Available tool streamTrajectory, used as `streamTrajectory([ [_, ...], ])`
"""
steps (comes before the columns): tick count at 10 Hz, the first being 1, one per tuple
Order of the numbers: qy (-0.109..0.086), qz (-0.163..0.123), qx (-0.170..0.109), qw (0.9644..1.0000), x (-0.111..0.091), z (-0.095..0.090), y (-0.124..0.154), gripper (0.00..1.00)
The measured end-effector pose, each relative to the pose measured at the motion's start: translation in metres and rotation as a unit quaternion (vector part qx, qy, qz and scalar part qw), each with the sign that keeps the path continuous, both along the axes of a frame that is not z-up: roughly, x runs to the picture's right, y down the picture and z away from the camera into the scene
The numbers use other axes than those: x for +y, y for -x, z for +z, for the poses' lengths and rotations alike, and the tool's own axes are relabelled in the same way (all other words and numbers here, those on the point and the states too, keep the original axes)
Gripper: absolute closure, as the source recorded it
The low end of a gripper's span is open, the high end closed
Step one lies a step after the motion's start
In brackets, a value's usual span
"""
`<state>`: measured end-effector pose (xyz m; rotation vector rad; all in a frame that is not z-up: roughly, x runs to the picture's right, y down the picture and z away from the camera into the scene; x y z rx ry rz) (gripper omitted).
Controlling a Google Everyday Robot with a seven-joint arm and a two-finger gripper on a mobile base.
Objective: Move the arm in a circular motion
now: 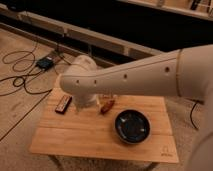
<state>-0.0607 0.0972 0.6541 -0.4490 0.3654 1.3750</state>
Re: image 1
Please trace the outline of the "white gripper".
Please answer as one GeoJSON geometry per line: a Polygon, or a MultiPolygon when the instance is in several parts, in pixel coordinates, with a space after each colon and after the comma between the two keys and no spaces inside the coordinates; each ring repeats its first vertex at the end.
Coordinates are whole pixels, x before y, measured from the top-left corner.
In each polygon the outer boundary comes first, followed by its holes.
{"type": "Polygon", "coordinates": [[[74,105],[78,111],[94,106],[97,102],[95,94],[79,94],[73,96],[74,105]]]}

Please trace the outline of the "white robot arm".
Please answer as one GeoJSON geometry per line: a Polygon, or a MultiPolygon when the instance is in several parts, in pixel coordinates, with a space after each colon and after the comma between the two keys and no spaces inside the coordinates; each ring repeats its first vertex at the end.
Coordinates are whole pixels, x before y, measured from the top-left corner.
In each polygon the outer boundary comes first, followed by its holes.
{"type": "Polygon", "coordinates": [[[175,50],[113,67],[90,70],[77,57],[61,75],[73,95],[179,96],[204,103],[204,121],[185,171],[213,171],[213,44],[175,50]]]}

